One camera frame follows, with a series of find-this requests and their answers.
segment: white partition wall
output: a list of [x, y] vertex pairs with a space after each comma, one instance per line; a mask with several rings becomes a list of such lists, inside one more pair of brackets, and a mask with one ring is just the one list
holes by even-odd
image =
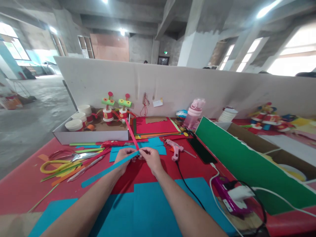
[[[96, 59], [54, 57], [77, 105], [96, 108], [113, 92], [115, 101], [131, 95], [131, 110], [140, 115], [143, 96], [150, 105], [147, 116], [175, 116], [188, 109], [193, 99], [206, 100], [204, 116], [218, 118], [225, 106], [239, 111], [236, 118], [246, 118], [257, 106], [272, 102], [278, 114], [308, 117], [316, 114], [316, 80], [269, 74], [237, 73]], [[152, 102], [163, 98], [163, 106]]]

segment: red paper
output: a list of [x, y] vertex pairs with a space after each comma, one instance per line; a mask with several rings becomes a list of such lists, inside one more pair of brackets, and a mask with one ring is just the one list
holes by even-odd
[[147, 133], [169, 133], [179, 132], [175, 125], [167, 118], [167, 121], [146, 123], [146, 117], [136, 118], [136, 132], [137, 134]]

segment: smartphone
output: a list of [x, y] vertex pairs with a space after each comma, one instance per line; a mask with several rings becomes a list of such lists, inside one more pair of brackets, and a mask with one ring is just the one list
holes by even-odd
[[204, 164], [217, 163], [215, 157], [203, 146], [197, 138], [188, 138], [188, 142]]

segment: stack of paper cups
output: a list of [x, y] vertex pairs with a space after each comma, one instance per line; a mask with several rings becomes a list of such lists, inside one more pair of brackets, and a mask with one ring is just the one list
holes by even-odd
[[80, 113], [86, 114], [88, 123], [91, 123], [93, 121], [92, 110], [90, 105], [80, 105], [78, 106], [78, 111]]
[[65, 124], [65, 127], [70, 132], [81, 132], [83, 131], [82, 121], [80, 119], [74, 119]]
[[231, 122], [235, 116], [237, 115], [238, 111], [234, 109], [228, 109], [226, 108], [221, 116], [219, 117], [219, 122]]
[[82, 121], [83, 128], [85, 128], [87, 123], [87, 117], [85, 113], [75, 113], [71, 116], [72, 119], [80, 119]]

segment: pink water bottle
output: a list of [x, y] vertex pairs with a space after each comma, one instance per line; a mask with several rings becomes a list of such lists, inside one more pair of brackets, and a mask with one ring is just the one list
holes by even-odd
[[205, 105], [205, 99], [203, 98], [196, 98], [191, 107], [188, 109], [188, 115], [185, 118], [184, 121], [184, 126], [187, 129], [192, 129], [197, 121], [197, 119], [199, 118], [199, 116], [202, 113], [202, 109]]

